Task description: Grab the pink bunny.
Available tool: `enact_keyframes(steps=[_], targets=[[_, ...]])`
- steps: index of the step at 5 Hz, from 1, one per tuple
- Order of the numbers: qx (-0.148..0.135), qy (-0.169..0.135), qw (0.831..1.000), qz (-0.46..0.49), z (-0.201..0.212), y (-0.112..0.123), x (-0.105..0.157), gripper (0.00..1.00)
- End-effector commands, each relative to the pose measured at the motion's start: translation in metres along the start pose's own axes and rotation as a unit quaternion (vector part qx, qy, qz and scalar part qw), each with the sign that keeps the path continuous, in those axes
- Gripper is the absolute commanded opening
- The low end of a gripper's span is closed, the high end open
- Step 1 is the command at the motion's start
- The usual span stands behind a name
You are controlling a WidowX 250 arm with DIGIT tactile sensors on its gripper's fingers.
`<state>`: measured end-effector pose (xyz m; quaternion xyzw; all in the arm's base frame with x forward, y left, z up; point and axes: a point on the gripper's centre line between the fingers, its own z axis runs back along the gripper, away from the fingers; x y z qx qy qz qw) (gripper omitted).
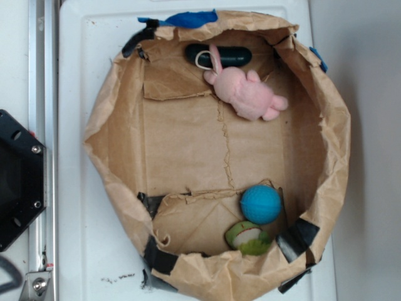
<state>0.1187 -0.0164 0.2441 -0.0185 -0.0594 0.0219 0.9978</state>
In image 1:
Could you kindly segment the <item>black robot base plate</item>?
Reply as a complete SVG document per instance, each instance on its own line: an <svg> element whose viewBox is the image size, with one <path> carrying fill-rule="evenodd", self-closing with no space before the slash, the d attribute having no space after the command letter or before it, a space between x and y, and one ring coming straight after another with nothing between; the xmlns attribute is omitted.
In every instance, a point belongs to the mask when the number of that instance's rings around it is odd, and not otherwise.
<svg viewBox="0 0 401 301"><path fill-rule="evenodd" d="M6 251L45 208L46 147L1 110L1 251Z"/></svg>

